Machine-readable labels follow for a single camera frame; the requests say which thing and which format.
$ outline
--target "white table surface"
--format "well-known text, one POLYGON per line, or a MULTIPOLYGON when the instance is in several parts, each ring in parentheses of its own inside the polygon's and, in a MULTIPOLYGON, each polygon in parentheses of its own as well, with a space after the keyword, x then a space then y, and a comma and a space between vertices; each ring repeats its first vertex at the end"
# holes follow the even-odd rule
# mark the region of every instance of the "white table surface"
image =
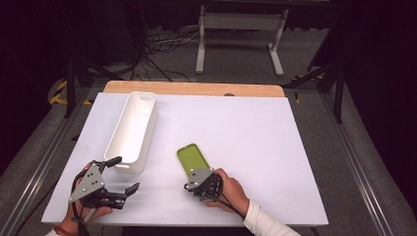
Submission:
MULTIPOLYGON (((100 93, 68 160, 42 222, 59 223, 72 182, 104 153, 127 93, 100 93)), ((124 193, 140 182, 123 209, 97 219, 103 225, 243 226, 240 217, 208 208, 183 189, 188 178, 176 151, 190 143, 213 168, 239 180, 247 196, 281 222, 328 224, 294 117, 285 97, 158 95, 158 117, 145 169, 124 174, 106 168, 106 189, 124 193)))

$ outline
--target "human hand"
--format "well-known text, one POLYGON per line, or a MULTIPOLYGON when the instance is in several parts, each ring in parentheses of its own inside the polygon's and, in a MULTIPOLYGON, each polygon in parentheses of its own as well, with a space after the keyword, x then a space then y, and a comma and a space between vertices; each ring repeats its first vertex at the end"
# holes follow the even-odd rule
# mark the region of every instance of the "human hand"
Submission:
MULTIPOLYGON (((249 208, 249 199, 246 197, 240 183, 236 179, 230 178, 221 168, 216 169, 214 173, 220 175, 223 180, 223 190, 220 199, 224 202, 230 202, 233 207, 246 216, 249 208)), ((207 207, 220 207, 225 211, 234 212, 232 209, 219 202, 205 202, 205 204, 207 207)))
MULTIPOLYGON (((90 165, 91 165, 91 163, 89 163, 83 169, 83 171, 89 169, 90 165)), ((79 179, 77 181, 77 186, 79 185, 81 179, 79 179)), ((90 207, 83 206, 80 201, 76 201, 76 209, 77 209, 78 213, 80 213, 80 212, 82 213, 81 214, 81 219, 86 218, 86 216, 91 211, 90 207)), ((91 223, 95 219, 97 219, 101 216, 104 216, 106 214, 109 214, 111 212, 113 212, 113 208, 111 208, 109 206, 99 207, 95 210, 95 213, 92 215, 92 217, 89 219, 89 221, 87 223, 91 223)), ((62 229, 64 229, 65 231, 67 231, 68 233, 70 233, 71 235, 78 235, 79 234, 79 225, 78 225, 77 222, 72 221, 73 217, 74 217, 74 211, 73 211, 72 204, 68 204, 67 214, 65 215, 64 219, 62 220, 62 223, 61 223, 60 227, 62 229)))

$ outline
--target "robotic hand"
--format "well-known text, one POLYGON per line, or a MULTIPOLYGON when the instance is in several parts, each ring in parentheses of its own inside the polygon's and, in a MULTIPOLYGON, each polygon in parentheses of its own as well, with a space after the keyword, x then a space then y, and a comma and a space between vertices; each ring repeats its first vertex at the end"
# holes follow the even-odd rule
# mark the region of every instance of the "robotic hand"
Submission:
POLYGON ((122 157, 118 156, 107 161, 92 161, 91 166, 82 171, 74 179, 72 187, 72 195, 69 203, 72 204, 74 212, 74 221, 85 224, 89 221, 98 207, 112 207, 122 209, 126 199, 135 194, 139 188, 139 183, 127 188, 124 194, 110 193, 104 188, 104 180, 101 176, 104 167, 112 167, 122 161, 122 157), (81 219, 81 213, 77 212, 76 201, 79 200, 84 207, 90 207, 91 211, 86 218, 81 219))
POLYGON ((184 185, 184 189, 193 193, 201 202, 218 201, 223 189, 223 180, 214 173, 213 168, 192 169, 189 182, 184 185))

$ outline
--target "white plastic container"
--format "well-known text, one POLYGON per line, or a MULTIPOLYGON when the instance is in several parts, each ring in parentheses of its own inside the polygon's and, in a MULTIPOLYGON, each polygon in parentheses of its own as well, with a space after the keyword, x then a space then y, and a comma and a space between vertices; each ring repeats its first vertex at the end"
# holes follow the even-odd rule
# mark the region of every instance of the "white plastic container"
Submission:
POLYGON ((122 162, 113 167, 116 171, 138 174, 144 170, 156 117, 154 93, 129 94, 104 155, 105 160, 122 156, 122 162))

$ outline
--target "white sleeve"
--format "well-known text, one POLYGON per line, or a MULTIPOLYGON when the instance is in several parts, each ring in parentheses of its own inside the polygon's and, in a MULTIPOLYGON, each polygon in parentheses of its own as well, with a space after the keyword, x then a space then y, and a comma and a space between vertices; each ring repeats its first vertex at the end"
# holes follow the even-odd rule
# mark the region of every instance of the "white sleeve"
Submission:
POLYGON ((256 236, 295 236, 299 235, 290 227, 273 218, 261 206, 253 201, 249 202, 245 226, 256 236))
POLYGON ((55 230, 51 230, 48 234, 45 234, 45 236, 59 236, 56 232, 55 232, 55 230))

